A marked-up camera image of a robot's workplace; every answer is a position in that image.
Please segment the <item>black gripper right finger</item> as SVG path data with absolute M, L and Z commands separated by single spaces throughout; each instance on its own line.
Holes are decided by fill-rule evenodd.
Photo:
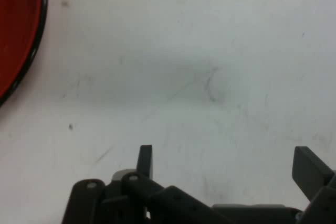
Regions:
M 309 200 L 297 223 L 335 223 L 335 171 L 310 148 L 297 146 L 292 178 Z

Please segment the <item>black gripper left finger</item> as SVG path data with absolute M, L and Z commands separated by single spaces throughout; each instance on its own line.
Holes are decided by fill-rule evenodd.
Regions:
M 152 146 L 140 147 L 135 169 L 120 170 L 110 184 L 74 184 L 63 223 L 230 223 L 231 220 L 175 186 L 152 179 Z

